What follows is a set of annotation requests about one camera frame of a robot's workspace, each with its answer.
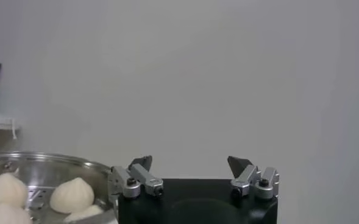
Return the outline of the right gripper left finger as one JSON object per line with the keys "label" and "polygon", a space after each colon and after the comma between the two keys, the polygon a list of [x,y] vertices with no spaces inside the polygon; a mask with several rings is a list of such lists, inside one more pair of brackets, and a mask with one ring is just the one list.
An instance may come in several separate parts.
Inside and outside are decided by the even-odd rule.
{"label": "right gripper left finger", "polygon": [[108,194],[122,195],[125,198],[137,198],[144,191],[153,197],[164,194],[163,180],[153,176],[150,168],[152,156],[135,158],[127,168],[112,166],[108,175]]}

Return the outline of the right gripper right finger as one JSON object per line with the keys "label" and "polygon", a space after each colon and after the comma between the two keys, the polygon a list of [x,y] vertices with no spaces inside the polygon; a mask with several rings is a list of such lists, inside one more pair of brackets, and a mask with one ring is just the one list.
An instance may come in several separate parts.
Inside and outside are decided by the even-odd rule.
{"label": "right gripper right finger", "polygon": [[261,200],[279,196],[279,173],[273,167],[263,172],[248,159],[229,156],[227,158],[234,179],[230,181],[231,196],[234,199],[246,197],[251,191]]}

